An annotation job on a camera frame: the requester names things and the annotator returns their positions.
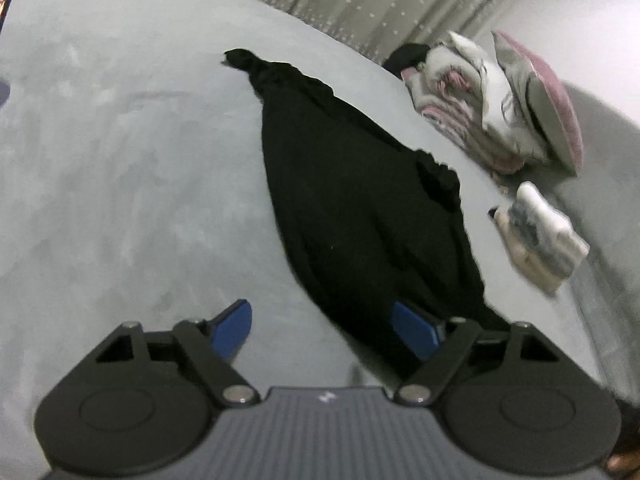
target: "black fabric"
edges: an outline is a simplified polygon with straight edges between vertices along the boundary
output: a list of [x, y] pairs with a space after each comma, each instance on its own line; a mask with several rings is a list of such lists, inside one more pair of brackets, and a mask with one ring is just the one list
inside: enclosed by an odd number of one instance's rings
[[622, 429], [613, 449], [614, 454], [625, 454], [640, 450], [640, 406], [616, 398], [620, 410]]
[[429, 50], [429, 45], [405, 43], [391, 53], [391, 56], [382, 64], [382, 68], [391, 72], [398, 79], [402, 79], [400, 77], [402, 70], [424, 62]]
[[331, 320], [402, 376], [418, 361], [390, 326], [395, 301], [508, 327], [484, 303], [453, 170], [289, 64], [241, 49], [226, 59], [263, 99], [264, 163], [284, 248]]

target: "white logo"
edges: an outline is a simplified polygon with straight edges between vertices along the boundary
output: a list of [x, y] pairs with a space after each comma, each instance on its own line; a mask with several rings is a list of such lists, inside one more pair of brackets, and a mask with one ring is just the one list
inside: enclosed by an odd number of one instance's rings
[[335, 399], [337, 399], [338, 396], [336, 394], [334, 394], [333, 392], [325, 392], [324, 394], [321, 394], [318, 396], [318, 400], [320, 402], [324, 402], [325, 404], [329, 404], [330, 402], [334, 402]]

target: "pile of clothes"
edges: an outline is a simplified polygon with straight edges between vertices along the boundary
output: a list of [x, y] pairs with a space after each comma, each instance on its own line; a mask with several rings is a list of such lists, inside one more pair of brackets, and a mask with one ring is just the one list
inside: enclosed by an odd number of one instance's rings
[[532, 283], [552, 294], [587, 257], [589, 245], [571, 221], [530, 182], [518, 188], [511, 207], [489, 211], [511, 261]]
[[415, 110], [479, 164], [511, 174], [550, 161], [551, 146], [526, 120], [505, 72], [473, 41], [449, 31], [431, 49], [405, 45], [385, 68], [405, 82]]

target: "white wall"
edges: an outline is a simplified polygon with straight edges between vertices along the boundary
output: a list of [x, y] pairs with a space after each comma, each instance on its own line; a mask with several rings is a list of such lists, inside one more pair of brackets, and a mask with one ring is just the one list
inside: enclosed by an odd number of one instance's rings
[[[640, 124], [640, 0], [514, 0], [491, 28]], [[493, 52], [489, 30], [478, 43]]]

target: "gray bed sheet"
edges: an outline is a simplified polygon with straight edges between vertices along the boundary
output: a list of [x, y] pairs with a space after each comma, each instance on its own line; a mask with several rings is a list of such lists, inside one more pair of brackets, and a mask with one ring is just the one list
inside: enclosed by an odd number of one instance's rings
[[37, 403], [123, 320], [165, 330], [244, 297], [254, 328], [236, 367], [263, 393], [394, 384], [290, 272], [261, 104], [221, 63], [235, 47], [321, 78], [455, 168], [488, 299], [598, 376], [570, 290], [548, 298], [511, 268], [486, 214], [506, 199], [379, 66], [254, 0], [14, 0], [0, 36], [0, 478], [44, 473]]

